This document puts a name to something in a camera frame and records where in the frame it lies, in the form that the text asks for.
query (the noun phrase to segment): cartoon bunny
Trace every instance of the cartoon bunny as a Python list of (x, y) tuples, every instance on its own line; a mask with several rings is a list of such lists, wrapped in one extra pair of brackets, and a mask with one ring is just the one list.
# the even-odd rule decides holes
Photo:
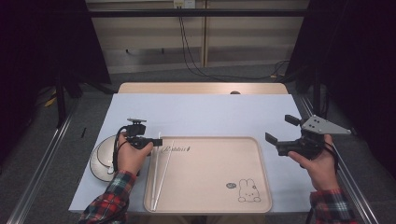
[(258, 203), (262, 199), (260, 198), (259, 191), (256, 188), (256, 185), (252, 179), (241, 179), (239, 181), (239, 198), (238, 201), (240, 203), (249, 202), (249, 203)]

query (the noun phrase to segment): person's left hand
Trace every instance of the person's left hand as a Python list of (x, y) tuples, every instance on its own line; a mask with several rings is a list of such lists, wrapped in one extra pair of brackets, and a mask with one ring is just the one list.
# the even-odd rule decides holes
[[(119, 146), (126, 142), (126, 133), (121, 133), (119, 137)], [(136, 149), (131, 144), (125, 143), (119, 149), (118, 168), (119, 170), (129, 171), (137, 175), (147, 155), (151, 152), (153, 144), (150, 142), (142, 149)]]

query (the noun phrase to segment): person's right hand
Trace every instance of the person's right hand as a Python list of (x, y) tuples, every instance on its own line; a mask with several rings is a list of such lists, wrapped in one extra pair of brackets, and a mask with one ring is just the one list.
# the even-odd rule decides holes
[[(121, 133), (119, 146), (126, 141), (126, 133)], [(153, 144), (150, 142), (142, 149), (136, 149), (129, 143), (123, 144), (119, 149), (118, 166), (119, 170), (126, 170), (137, 175), (147, 155), (151, 152)]]
[[(332, 137), (329, 134), (324, 135), (324, 141), (332, 146)], [(334, 158), (327, 150), (322, 150), (312, 161), (294, 151), (290, 151), (288, 155), (306, 169), (316, 190), (340, 188), (334, 171)]]

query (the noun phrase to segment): wire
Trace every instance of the wire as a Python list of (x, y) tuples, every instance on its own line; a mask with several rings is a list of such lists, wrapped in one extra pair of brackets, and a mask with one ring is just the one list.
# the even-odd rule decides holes
[(123, 142), (121, 145), (119, 145), (117, 151), (120, 151), (121, 147), (122, 147), (125, 143), (127, 143), (127, 142), (128, 142), (128, 141), (125, 141), (125, 142)]
[(122, 126), (119, 131), (116, 134), (116, 139), (114, 140), (114, 151), (113, 151), (113, 168), (114, 168), (114, 172), (117, 172), (119, 170), (119, 166), (118, 166), (118, 156), (119, 156), (119, 149), (120, 147), (127, 141), (125, 141), (124, 143), (122, 143), (120, 145), (120, 147), (117, 147), (118, 142), (119, 142), (119, 137), (120, 137), (120, 133), (122, 130), (126, 129), (127, 126)]
[(329, 111), (329, 106), (330, 106), (330, 94), (328, 91), (326, 91), (325, 96), (324, 96), (324, 102), (320, 111), (320, 116), (324, 119), (327, 118), (327, 113)]
[(335, 171), (335, 173), (337, 174), (337, 171), (338, 171), (338, 154), (337, 154), (337, 152), (335, 151), (334, 146), (330, 145), (330, 144), (327, 143), (327, 142), (324, 142), (324, 144), (325, 144), (325, 146), (324, 146), (323, 149), (325, 149), (326, 151), (328, 151), (328, 152), (332, 155), (332, 157), (334, 158), (334, 171)]
[[(242, 78), (242, 79), (248, 79), (248, 80), (261, 80), (261, 79), (266, 79), (268, 77), (271, 77), (272, 75), (276, 75), (277, 76), (278, 75), (278, 70), (283, 66), (283, 64), (289, 62), (289, 61), (280, 61), (280, 62), (276, 63), (274, 72), (271, 75), (263, 76), (263, 77), (239, 77), (239, 76), (228, 76), (228, 75), (208, 75), (208, 74), (204, 73), (201, 69), (199, 69), (198, 66), (195, 64), (195, 62), (194, 62), (194, 60), (192, 58), (191, 51), (190, 51), (189, 42), (187, 41), (186, 30), (184, 28), (183, 18), (179, 17), (178, 20), (179, 20), (179, 23), (180, 23), (180, 32), (181, 32), (181, 40), (182, 40), (182, 44), (183, 44), (184, 62), (187, 65), (187, 68), (190, 70), (190, 72), (192, 72), (196, 76), (199, 76), (199, 77), (211, 77), (211, 78), (214, 78), (215, 80), (223, 81), (223, 82), (226, 82), (226, 80), (221, 79), (221, 77)], [(195, 69), (197, 69), (197, 71), (199, 73), (196, 73), (196, 72), (192, 71), (191, 68), (189, 67), (188, 63), (187, 63), (186, 50), (185, 50), (186, 46), (187, 46), (187, 51), (189, 52), (192, 64), (194, 65)]]
[[(184, 63), (187, 65), (187, 68), (190, 70), (190, 72), (193, 73), (193, 74), (195, 74), (196, 76), (199, 76), (199, 77), (212, 77), (212, 78), (214, 78), (215, 80), (218, 80), (218, 81), (225, 81), (225, 80), (220, 79), (220, 78), (217, 78), (217, 77), (209, 76), (209, 75), (205, 74), (204, 72), (202, 72), (202, 71), (197, 67), (197, 65), (196, 65), (195, 62), (194, 62), (194, 59), (192, 58), (192, 54), (191, 54), (191, 51), (190, 51), (189, 42), (187, 41), (186, 31), (185, 31), (185, 29), (184, 29), (183, 18), (182, 18), (182, 17), (179, 17), (179, 18), (178, 18), (178, 21), (179, 21), (179, 23), (180, 23), (181, 42), (182, 42), (182, 44), (183, 44), (183, 57), (184, 57)], [(195, 73), (194, 71), (192, 71), (191, 68), (189, 67), (188, 63), (187, 63), (187, 59), (186, 59), (186, 48), (185, 48), (185, 45), (184, 45), (184, 41), (186, 41), (187, 50), (188, 50), (188, 52), (189, 52), (189, 54), (190, 54), (190, 58), (191, 58), (192, 64), (193, 64), (194, 67), (198, 70), (199, 73)]]

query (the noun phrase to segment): wooden tray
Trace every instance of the wooden tray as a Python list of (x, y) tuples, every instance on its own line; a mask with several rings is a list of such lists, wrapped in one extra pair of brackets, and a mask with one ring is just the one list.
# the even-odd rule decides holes
[(163, 146), (154, 148), (151, 155), (144, 204), (155, 213), (269, 211), (272, 200), (257, 141), (163, 137)]

